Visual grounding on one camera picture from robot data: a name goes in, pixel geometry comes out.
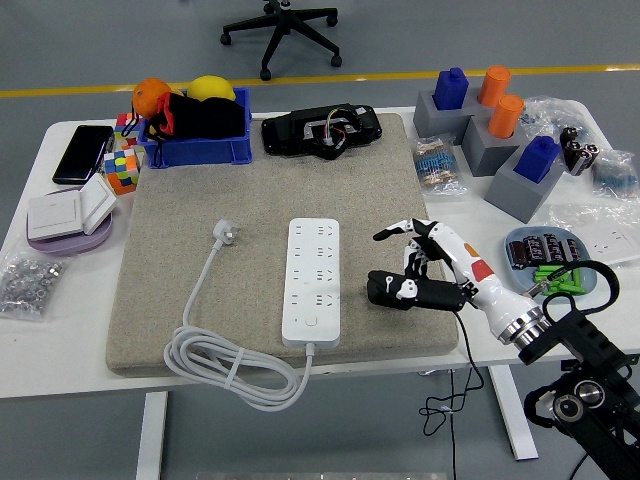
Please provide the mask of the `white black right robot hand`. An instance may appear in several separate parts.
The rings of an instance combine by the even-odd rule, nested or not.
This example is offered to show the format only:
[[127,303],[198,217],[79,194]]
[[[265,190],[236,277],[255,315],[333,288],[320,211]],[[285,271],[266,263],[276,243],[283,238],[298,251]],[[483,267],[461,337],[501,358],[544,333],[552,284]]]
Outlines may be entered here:
[[402,220],[376,233],[382,241],[413,232],[404,253],[404,272],[368,273],[371,303],[409,310],[413,307],[459,312],[465,304],[481,310],[490,331],[504,344],[514,343],[538,325],[541,307],[506,288],[491,267],[449,226],[431,220]]

